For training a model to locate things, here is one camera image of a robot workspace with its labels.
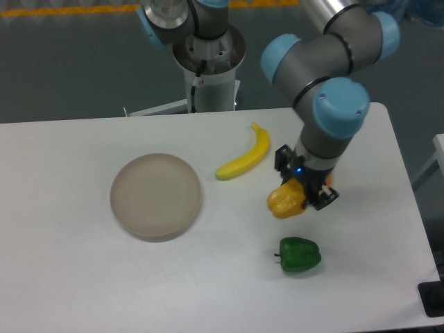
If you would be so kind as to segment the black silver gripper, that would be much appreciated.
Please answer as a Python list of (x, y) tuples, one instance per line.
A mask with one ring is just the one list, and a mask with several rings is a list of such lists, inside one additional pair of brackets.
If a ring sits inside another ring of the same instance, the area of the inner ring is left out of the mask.
[(305, 203), (310, 203), (316, 211), (326, 208), (339, 197), (338, 191), (326, 186), (327, 177), (338, 161), (338, 157), (324, 158), (310, 153), (302, 142), (297, 142), (294, 151), (283, 145), (275, 152), (275, 170), (282, 178), (294, 177), (300, 182)]

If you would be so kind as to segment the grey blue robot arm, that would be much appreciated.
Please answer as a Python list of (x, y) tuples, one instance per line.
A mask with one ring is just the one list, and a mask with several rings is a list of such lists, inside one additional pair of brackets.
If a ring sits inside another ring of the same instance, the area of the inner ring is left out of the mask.
[[(294, 148), (276, 151), (282, 184), (267, 205), (285, 219), (308, 207), (321, 210), (337, 199), (331, 174), (367, 115), (367, 91), (350, 74), (393, 54), (400, 43), (396, 20), (368, 13), (356, 1), (303, 1), (321, 32), (303, 42), (275, 38), (260, 64), (303, 122)], [(148, 39), (171, 45), (184, 71), (190, 113), (234, 109), (235, 72), (245, 57), (241, 33), (228, 22), (227, 1), (147, 1), (137, 14)]]

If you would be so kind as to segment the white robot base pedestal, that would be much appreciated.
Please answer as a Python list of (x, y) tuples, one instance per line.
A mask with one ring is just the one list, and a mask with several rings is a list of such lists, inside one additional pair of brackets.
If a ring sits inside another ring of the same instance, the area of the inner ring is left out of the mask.
[(240, 81), (236, 71), (246, 54), (240, 31), (228, 25), (215, 40), (190, 35), (173, 43), (173, 56), (183, 71), (186, 98), (131, 112), (129, 117), (233, 111)]

